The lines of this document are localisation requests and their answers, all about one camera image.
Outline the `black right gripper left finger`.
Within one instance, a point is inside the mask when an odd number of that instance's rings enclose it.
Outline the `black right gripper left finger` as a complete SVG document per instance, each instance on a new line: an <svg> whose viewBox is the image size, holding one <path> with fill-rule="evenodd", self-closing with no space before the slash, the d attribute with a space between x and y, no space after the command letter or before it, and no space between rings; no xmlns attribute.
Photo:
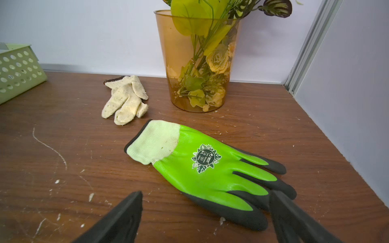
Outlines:
<svg viewBox="0 0 389 243"><path fill-rule="evenodd" d="M133 243L142 215L142 192L128 195L75 243Z"/></svg>

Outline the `light green perforated basket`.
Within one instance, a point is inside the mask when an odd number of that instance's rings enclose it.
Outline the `light green perforated basket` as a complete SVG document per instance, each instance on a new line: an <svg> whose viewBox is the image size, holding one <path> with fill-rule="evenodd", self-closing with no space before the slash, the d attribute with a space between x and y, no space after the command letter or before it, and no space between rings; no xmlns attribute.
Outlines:
<svg viewBox="0 0 389 243"><path fill-rule="evenodd" d="M30 45L1 43L1 104L45 81Z"/></svg>

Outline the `beige knit cotton glove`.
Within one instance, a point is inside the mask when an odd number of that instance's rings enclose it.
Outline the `beige knit cotton glove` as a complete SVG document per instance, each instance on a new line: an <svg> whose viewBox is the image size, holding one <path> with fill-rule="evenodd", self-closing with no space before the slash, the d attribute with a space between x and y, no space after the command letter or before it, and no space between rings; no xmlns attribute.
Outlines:
<svg viewBox="0 0 389 243"><path fill-rule="evenodd" d="M105 81L104 85L111 89L111 97L101 112L103 118L114 116L114 123L124 126L148 111L143 101L149 97L139 77L123 76Z"/></svg>

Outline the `amber plastic vase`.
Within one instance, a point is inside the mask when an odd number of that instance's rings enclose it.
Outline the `amber plastic vase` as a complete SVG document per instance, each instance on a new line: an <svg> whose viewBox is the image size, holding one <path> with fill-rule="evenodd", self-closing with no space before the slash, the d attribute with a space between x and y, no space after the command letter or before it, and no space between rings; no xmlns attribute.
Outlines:
<svg viewBox="0 0 389 243"><path fill-rule="evenodd" d="M237 45L238 19L155 12L171 102L196 113L224 105Z"/></svg>

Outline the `green black work glove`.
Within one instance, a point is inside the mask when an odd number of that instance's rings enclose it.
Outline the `green black work glove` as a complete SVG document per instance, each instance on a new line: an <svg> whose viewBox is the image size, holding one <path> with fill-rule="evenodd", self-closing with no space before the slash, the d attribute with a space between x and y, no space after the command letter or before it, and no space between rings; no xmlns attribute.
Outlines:
<svg viewBox="0 0 389 243"><path fill-rule="evenodd" d="M290 199L297 196L280 179L286 173L281 163L184 125L149 120L124 151L133 160L152 165L197 205L251 230L267 229L271 191Z"/></svg>

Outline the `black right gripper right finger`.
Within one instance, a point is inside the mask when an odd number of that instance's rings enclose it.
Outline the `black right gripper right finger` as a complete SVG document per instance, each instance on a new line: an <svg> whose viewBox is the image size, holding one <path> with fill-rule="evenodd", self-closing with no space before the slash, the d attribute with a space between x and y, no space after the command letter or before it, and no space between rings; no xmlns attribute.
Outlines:
<svg viewBox="0 0 389 243"><path fill-rule="evenodd" d="M280 243L341 242L280 191L270 193L269 211Z"/></svg>

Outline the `artificial flower plant bouquet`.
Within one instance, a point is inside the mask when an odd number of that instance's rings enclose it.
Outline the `artificial flower plant bouquet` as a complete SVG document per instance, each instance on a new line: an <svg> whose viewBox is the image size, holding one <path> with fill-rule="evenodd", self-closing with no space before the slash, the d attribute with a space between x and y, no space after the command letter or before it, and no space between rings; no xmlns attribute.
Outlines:
<svg viewBox="0 0 389 243"><path fill-rule="evenodd" d="M225 102L239 22L250 13L288 18L290 1L167 1L156 12L172 103L209 112Z"/></svg>

